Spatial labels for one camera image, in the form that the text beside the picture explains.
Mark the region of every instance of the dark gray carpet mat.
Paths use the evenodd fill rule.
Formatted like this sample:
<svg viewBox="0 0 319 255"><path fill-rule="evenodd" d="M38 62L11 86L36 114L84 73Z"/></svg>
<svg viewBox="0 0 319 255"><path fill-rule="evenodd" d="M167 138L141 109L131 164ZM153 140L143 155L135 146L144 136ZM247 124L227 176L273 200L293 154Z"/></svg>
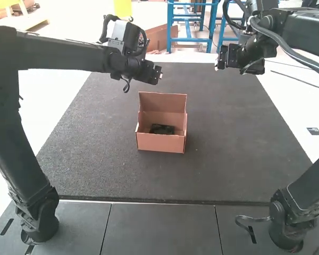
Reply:
<svg viewBox="0 0 319 255"><path fill-rule="evenodd" d="M310 161L253 75L161 63L157 86L93 73L38 154L65 198L268 202ZM138 91L188 94L186 153L138 151Z"/></svg>

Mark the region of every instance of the metal rack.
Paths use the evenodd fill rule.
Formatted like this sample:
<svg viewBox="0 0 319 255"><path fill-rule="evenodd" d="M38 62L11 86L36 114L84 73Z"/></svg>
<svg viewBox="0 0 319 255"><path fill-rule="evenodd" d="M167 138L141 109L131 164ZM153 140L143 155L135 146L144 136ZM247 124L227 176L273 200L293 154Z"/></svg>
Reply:
<svg viewBox="0 0 319 255"><path fill-rule="evenodd" d="M227 9L229 7L229 4L234 4L235 2L230 1L228 2ZM241 21L241 25L243 26L245 24L245 15L242 16L242 18L232 18L233 21ZM224 41L238 41L240 37L240 31L239 29L234 28L233 26L229 26L233 33L235 34L235 37L225 37L224 36L224 29L226 27L226 20L224 15L222 14L221 18L221 25L220 25L220 34L219 34L219 42L217 43L217 49L216 52L220 52L221 45L223 44Z"/></svg>
<svg viewBox="0 0 319 255"><path fill-rule="evenodd" d="M220 0L212 0L211 3L206 3L206 0L203 0L202 3L179 3L174 2L174 0L167 1L167 44L166 51L171 53L171 43L172 42L194 42L194 43L207 43L207 53L211 52L212 43L213 43L213 34L215 30L215 21L216 21L216 11L217 6ZM185 14L175 14L174 6L183 6ZM200 28L199 31L203 31L203 23L205 16L205 9L207 5L211 5L211 19L209 22L209 37L208 38L193 38L190 31L190 22L199 22ZM194 6L194 13L188 13L187 6ZM201 14L196 13L196 7L202 6ZM171 38L171 27L174 21L184 21L186 25L187 37L177 37Z"/></svg>

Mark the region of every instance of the box flap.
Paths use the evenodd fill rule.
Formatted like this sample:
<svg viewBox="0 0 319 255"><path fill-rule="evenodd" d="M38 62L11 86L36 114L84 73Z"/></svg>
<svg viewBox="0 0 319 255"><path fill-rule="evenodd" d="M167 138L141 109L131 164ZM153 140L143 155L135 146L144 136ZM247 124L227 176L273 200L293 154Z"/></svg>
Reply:
<svg viewBox="0 0 319 255"><path fill-rule="evenodd" d="M186 94L166 94L155 92L139 92L140 111L185 113Z"/></svg>

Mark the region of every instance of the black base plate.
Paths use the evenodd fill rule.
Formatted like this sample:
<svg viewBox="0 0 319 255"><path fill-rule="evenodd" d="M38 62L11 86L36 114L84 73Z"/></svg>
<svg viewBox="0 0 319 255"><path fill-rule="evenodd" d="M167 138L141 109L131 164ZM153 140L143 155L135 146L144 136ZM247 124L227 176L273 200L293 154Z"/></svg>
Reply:
<svg viewBox="0 0 319 255"><path fill-rule="evenodd" d="M236 215L260 218L268 216L267 207L216 206L223 255L288 255L289 252L279 249L268 234L270 222L250 224L253 228L256 244L250 235L234 222ZM315 229L307 233L304 247L298 255L312 255L319 246L319 219Z"/></svg>
<svg viewBox="0 0 319 255"><path fill-rule="evenodd" d="M20 239L20 221L11 203L0 218L0 255L99 254L110 208L109 203L60 202L56 235L45 244L30 247ZM14 220L3 235L10 219Z"/></svg>
<svg viewBox="0 0 319 255"><path fill-rule="evenodd" d="M271 241L269 223L252 225L256 244L234 223L236 215L267 216L267 207L61 202L56 214L57 234L28 246L20 240L20 221L10 204L0 218L0 255L290 254ZM319 221L298 254L311 255L318 246Z"/></svg>

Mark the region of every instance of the object inside box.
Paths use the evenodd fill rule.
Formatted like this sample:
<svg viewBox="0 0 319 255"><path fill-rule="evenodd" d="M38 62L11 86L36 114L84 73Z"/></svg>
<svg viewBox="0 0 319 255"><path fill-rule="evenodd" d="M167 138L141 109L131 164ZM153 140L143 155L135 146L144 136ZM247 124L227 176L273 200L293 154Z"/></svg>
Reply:
<svg viewBox="0 0 319 255"><path fill-rule="evenodd" d="M184 135L187 128L186 113L140 112L138 114L139 127L137 132L150 133L154 123L172 126L175 135Z"/></svg>
<svg viewBox="0 0 319 255"><path fill-rule="evenodd" d="M169 125L152 124L150 134L175 134L175 127Z"/></svg>
<svg viewBox="0 0 319 255"><path fill-rule="evenodd" d="M184 135L187 129L187 95L140 92L138 130L150 133L153 124L174 128L174 135Z"/></svg>

